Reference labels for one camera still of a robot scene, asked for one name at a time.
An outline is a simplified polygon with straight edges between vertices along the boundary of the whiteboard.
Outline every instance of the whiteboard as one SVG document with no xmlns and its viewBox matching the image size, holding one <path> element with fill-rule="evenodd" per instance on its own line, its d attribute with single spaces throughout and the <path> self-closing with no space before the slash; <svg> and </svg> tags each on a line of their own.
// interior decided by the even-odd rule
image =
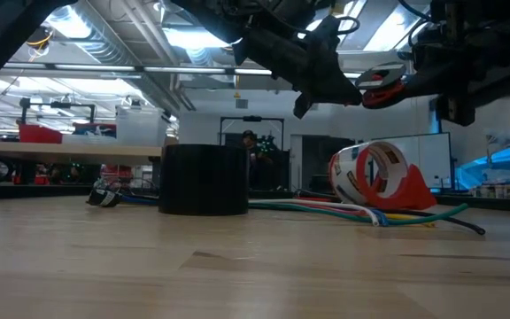
<svg viewBox="0 0 510 319">
<path fill-rule="evenodd" d="M 452 162 L 450 134 L 401 136 L 375 139 L 395 145 L 406 158 L 406 162 L 417 166 L 429 188 L 452 187 Z"/>
</svg>

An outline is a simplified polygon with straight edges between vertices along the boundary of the person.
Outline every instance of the person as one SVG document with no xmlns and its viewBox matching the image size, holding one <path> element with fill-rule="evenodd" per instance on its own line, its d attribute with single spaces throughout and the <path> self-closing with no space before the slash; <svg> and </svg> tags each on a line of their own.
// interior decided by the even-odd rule
<svg viewBox="0 0 510 319">
<path fill-rule="evenodd" d="M 243 146 L 249 152 L 249 185 L 252 189 L 263 190 L 268 187 L 272 174 L 273 161 L 257 146 L 257 136 L 253 131 L 246 130 L 242 134 Z"/>
</svg>

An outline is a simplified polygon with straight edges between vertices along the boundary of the wood grain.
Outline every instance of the wood grain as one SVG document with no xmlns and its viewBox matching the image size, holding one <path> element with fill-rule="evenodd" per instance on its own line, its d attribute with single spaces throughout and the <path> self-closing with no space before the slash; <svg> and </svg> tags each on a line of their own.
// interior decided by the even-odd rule
<svg viewBox="0 0 510 319">
<path fill-rule="evenodd" d="M 314 214 L 163 215 L 0 200 L 0 318 L 505 318 L 510 213 L 488 231 Z"/>
</svg>

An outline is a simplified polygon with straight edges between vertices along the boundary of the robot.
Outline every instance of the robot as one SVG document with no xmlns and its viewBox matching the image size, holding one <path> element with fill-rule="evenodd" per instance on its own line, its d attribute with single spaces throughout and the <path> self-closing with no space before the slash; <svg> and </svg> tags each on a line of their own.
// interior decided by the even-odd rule
<svg viewBox="0 0 510 319">
<path fill-rule="evenodd" d="M 406 0 L 399 2 L 407 8 Z M 76 0 L 0 0 L 0 69 L 43 21 L 60 6 Z M 475 108 L 468 86 L 485 79 L 488 70 L 510 64 L 510 0 L 432 0 L 431 14 L 407 58 L 416 74 L 403 82 L 399 73 L 377 67 L 354 86 L 340 70 L 338 35 L 359 28 L 354 18 L 328 16 L 309 32 L 316 10 L 335 0 L 174 0 L 204 27 L 233 44 L 236 63 L 247 58 L 282 77 L 300 91 L 294 114 L 302 118 L 314 103 L 361 105 L 379 109 L 408 97 L 438 94 L 442 119 L 469 125 Z M 339 31 L 342 19 L 354 20 Z M 298 33 L 305 34 L 298 39 Z M 375 79 L 376 86 L 359 87 Z"/>
</svg>

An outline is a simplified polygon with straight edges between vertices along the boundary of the black cylinder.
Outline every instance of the black cylinder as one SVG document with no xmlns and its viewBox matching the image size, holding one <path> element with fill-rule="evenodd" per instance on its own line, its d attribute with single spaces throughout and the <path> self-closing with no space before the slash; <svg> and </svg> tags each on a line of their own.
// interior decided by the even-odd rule
<svg viewBox="0 0 510 319">
<path fill-rule="evenodd" d="M 246 214 L 248 154 L 245 149 L 182 144 L 165 148 L 158 210 L 165 214 Z"/>
</svg>

